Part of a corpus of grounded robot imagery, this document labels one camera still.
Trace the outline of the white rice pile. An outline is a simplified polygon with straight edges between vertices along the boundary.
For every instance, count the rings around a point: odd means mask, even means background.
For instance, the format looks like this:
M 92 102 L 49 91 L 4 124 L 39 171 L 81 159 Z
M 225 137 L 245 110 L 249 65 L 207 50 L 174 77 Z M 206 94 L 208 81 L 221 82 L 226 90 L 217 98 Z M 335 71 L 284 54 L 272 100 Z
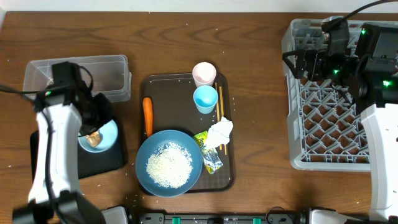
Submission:
M 146 163 L 146 172 L 156 185 L 177 189 L 187 183 L 193 170 L 191 154 L 177 143 L 161 145 Z

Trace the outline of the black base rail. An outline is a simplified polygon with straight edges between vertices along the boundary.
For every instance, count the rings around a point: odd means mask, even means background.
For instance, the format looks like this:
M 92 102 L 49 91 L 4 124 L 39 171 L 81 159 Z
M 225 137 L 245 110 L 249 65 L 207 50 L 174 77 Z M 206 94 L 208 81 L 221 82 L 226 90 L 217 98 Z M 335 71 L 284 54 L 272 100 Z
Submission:
M 137 224 L 305 224 L 305 215 L 293 213 L 268 213 L 260 215 L 242 214 L 163 214 L 143 213 L 137 217 Z

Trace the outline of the yellow green snack wrapper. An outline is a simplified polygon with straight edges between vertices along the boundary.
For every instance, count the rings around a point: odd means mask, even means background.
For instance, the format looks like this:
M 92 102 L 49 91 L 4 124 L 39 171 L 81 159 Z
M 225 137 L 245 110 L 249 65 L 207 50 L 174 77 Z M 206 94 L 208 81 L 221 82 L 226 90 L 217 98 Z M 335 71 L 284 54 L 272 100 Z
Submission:
M 208 139 L 208 131 L 204 131 L 194 135 L 193 139 L 201 149 L 203 163 L 210 175 L 213 175 L 218 169 L 223 166 L 218 152 L 215 148 L 206 148 L 206 140 Z

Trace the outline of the pink cup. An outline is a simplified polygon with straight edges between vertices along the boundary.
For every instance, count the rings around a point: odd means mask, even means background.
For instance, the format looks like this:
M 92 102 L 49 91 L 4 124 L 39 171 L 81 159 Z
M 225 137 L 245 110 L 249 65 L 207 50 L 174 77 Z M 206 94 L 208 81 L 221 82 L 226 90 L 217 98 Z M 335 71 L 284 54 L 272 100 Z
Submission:
M 212 86 L 216 78 L 216 68 L 211 63 L 200 62 L 194 66 L 192 77 L 196 87 Z

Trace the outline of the crumpled white napkin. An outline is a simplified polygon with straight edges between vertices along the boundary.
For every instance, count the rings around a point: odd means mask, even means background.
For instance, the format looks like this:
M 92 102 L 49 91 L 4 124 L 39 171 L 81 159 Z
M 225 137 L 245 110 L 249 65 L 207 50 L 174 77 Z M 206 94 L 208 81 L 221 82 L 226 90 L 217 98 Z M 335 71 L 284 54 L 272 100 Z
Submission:
M 221 121 L 212 125 L 208 130 L 207 139 L 205 141 L 205 149 L 216 148 L 220 145 L 227 145 L 230 142 L 230 134 L 233 130 L 233 122 L 221 118 Z

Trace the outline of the orange carrot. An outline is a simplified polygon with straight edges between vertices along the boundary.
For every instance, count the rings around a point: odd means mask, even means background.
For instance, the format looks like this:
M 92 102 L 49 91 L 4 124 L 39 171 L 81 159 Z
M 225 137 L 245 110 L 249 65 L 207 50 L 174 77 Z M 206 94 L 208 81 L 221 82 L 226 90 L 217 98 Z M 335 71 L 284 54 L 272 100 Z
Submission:
M 152 100 L 149 97 L 145 97 L 142 101 L 142 107 L 144 112 L 146 134 L 147 137 L 149 138 L 153 135 L 153 123 L 154 123 Z

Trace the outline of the dark brown serving tray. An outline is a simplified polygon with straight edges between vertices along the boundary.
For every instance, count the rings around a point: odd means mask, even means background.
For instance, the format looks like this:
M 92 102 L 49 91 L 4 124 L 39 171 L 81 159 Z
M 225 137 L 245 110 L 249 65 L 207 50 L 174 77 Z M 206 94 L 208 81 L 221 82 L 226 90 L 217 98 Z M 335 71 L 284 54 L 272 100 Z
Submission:
M 153 104 L 154 132 L 173 129 L 190 136 L 201 133 L 217 122 L 217 110 L 202 114 L 193 100 L 196 89 L 192 74 L 150 75 L 140 85 L 140 103 L 149 97 Z M 221 192 L 229 190 L 235 181 L 233 142 L 230 141 L 218 155 L 223 166 L 214 174 L 202 168 L 201 175 L 187 191 L 190 193 Z

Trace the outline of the grey dishwasher rack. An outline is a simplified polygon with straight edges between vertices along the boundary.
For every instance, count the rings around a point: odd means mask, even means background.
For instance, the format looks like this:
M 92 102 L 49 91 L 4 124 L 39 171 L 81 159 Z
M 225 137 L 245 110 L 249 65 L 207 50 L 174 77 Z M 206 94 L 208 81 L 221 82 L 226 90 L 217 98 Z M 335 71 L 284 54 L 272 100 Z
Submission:
M 329 19 L 295 19 L 282 39 L 282 53 L 328 48 Z M 361 113 L 397 103 L 397 23 L 347 21 L 351 75 L 343 81 L 296 79 L 283 61 L 289 96 L 290 163 L 298 170 L 370 170 Z

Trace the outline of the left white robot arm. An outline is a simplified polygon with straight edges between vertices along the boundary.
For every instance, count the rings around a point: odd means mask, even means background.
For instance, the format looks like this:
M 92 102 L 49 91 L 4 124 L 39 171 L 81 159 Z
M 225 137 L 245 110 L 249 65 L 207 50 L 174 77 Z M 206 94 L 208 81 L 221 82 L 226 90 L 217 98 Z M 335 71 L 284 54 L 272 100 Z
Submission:
M 39 127 L 37 163 L 28 204 L 12 213 L 13 223 L 130 223 L 124 206 L 100 210 L 84 198 L 78 178 L 78 137 L 99 130 L 114 118 L 110 101 L 92 95 L 93 84 L 72 62 L 52 65 L 53 84 L 37 91 L 34 111 Z

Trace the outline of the large dark blue plate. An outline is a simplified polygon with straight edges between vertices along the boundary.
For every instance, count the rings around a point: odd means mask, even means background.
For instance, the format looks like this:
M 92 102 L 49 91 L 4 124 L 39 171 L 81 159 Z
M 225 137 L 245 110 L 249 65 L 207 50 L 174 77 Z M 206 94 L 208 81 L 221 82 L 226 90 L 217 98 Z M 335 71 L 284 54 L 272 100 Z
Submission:
M 187 149 L 191 154 L 193 170 L 187 183 L 177 189 L 159 187 L 146 172 L 146 163 L 151 154 L 161 145 L 174 142 Z M 174 197 L 188 192 L 197 182 L 203 167 L 201 150 L 198 144 L 189 135 L 176 130 L 165 130 L 153 134 L 144 141 L 136 157 L 136 175 L 139 183 L 150 194 L 160 197 Z

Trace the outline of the brown food scrap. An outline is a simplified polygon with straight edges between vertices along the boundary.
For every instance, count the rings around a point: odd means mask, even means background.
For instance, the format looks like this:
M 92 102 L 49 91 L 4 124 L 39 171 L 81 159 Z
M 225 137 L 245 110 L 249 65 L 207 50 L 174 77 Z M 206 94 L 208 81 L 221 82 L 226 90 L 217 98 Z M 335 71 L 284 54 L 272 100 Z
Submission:
M 90 135 L 87 135 L 86 136 L 86 140 L 88 141 L 88 144 L 91 147 L 96 147 L 96 146 L 98 146 L 101 143 L 102 137 L 100 135 L 100 132 L 96 131 L 96 132 L 93 132 Z

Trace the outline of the clear plastic bin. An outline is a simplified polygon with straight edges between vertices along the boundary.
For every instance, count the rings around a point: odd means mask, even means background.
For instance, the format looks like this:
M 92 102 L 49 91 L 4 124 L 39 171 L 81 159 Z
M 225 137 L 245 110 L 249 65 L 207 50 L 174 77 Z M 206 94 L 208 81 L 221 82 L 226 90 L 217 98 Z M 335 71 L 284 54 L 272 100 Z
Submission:
M 112 103 L 130 100 L 132 73 L 129 71 L 125 55 L 97 55 L 30 61 L 25 70 L 23 90 L 42 90 L 53 84 L 52 65 L 66 61 L 86 68 L 81 71 L 81 76 L 87 84 L 93 77 L 93 95 L 103 93 Z

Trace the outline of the small light blue bowl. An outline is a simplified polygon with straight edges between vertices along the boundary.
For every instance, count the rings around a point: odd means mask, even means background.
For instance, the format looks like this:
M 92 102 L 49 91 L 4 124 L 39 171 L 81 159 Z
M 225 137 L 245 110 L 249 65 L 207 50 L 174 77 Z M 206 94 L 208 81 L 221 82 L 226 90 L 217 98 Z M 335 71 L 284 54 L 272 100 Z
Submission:
M 112 148 L 118 138 L 118 126 L 114 120 L 106 123 L 99 128 L 96 133 L 91 136 L 83 136 L 78 138 L 79 146 L 84 150 L 92 153 L 100 153 Z M 90 144 L 90 140 L 98 141 L 96 146 Z

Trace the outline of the light blue cup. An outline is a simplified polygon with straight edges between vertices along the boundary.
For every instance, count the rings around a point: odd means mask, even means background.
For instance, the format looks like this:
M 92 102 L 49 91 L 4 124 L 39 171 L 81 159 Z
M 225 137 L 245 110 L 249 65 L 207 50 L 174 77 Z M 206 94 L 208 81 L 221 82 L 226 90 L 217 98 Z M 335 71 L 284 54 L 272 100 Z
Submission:
M 193 100 L 200 113 L 209 114 L 218 102 L 218 93 L 212 86 L 203 85 L 194 91 Z

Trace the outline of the black waste tray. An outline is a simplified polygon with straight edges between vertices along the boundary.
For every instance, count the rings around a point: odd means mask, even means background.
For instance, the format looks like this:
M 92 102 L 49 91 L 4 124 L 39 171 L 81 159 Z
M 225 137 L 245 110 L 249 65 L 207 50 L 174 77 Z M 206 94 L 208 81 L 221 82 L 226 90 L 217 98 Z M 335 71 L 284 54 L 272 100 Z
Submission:
M 124 133 L 118 120 L 113 119 L 118 126 L 118 138 L 114 146 L 107 151 L 92 153 L 84 150 L 78 143 L 78 178 L 83 179 L 124 167 L 128 154 Z

